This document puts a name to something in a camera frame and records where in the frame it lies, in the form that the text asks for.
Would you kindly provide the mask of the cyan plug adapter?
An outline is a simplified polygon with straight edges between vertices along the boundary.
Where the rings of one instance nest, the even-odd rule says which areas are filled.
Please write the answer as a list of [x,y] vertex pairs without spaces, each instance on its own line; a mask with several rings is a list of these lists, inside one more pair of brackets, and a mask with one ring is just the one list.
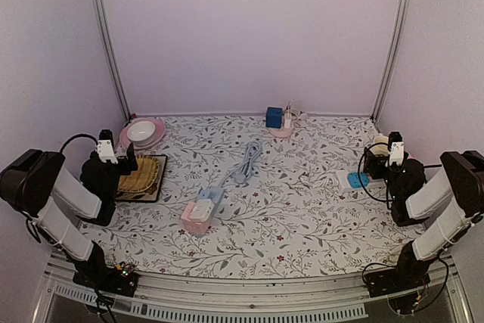
[[370,183],[368,175],[363,172],[351,172],[347,175],[349,186],[353,189],[366,188]]

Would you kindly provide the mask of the white long power strip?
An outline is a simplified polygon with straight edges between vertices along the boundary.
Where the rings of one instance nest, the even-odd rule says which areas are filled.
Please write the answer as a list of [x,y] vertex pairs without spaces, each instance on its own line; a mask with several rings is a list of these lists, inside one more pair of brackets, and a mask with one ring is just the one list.
[[370,191],[373,189],[383,188],[385,182],[382,179],[373,179],[368,174],[360,172],[349,172],[340,170],[336,172],[336,179],[339,190],[342,193],[350,191],[362,191],[363,188]]

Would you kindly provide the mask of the pink cube socket adapter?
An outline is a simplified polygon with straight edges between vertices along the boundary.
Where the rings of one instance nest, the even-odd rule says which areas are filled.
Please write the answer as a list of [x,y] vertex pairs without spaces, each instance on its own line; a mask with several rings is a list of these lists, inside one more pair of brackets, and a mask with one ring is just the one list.
[[181,215],[185,231],[195,236],[205,235],[214,212],[215,204],[213,202],[202,203],[201,207],[196,202],[190,202]]

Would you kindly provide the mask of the light blue power strip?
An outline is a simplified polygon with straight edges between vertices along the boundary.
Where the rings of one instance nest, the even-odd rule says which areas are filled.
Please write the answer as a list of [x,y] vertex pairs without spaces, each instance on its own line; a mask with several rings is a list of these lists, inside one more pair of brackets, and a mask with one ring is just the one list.
[[220,187],[203,189],[197,196],[193,220],[207,222],[211,220],[222,201],[224,191]]

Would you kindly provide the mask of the light blue charger plug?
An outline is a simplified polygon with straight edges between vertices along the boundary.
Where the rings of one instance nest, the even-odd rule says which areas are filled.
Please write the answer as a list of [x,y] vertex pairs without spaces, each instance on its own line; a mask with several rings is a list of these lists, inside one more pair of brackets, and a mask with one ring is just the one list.
[[197,200],[211,200],[214,204],[219,204],[223,198],[224,190],[219,187],[206,188],[200,191]]

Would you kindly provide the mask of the white plug adapter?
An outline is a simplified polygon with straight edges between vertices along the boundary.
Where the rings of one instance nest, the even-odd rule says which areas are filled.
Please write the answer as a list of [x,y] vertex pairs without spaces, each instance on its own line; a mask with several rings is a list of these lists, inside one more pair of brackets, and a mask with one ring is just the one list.
[[195,222],[205,222],[210,217],[212,211],[213,206],[211,204],[195,204],[189,214],[189,219]]

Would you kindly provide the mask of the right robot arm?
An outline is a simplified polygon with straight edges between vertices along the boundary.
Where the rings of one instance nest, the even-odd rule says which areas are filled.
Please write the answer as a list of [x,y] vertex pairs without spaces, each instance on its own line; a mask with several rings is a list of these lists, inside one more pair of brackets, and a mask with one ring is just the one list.
[[455,244],[483,218],[483,156],[478,151],[447,151],[440,156],[440,170],[427,179],[425,166],[404,156],[377,170],[386,184],[387,206],[400,227],[439,216],[418,238],[406,243],[395,266],[364,273],[371,295],[398,292],[429,282],[430,265],[443,250]]

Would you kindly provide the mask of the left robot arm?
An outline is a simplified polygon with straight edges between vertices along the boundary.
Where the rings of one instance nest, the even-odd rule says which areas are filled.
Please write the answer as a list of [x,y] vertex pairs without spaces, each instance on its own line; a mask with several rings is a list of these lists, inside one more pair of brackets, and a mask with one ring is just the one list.
[[36,149],[26,151],[1,173],[2,200],[64,251],[96,288],[107,287],[115,270],[106,264],[99,245],[80,232],[56,201],[61,199],[85,222],[110,224],[119,180],[137,170],[138,163],[133,148],[117,157],[105,150],[107,146],[99,142],[78,178],[66,167],[63,153]]

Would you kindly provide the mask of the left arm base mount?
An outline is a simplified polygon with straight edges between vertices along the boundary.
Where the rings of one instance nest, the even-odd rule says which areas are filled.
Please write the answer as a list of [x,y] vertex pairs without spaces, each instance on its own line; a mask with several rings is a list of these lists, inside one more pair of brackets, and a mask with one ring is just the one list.
[[138,287],[139,274],[125,273],[117,268],[88,266],[85,262],[76,263],[73,282],[100,292],[133,297]]

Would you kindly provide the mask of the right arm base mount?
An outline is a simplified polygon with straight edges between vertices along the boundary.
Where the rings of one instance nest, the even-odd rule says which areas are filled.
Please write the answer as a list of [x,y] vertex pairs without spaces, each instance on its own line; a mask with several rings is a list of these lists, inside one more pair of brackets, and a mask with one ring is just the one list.
[[425,272],[420,275],[401,275],[396,267],[388,266],[380,262],[371,262],[361,272],[363,284],[368,289],[370,297],[381,297],[393,293],[427,286],[430,277]]

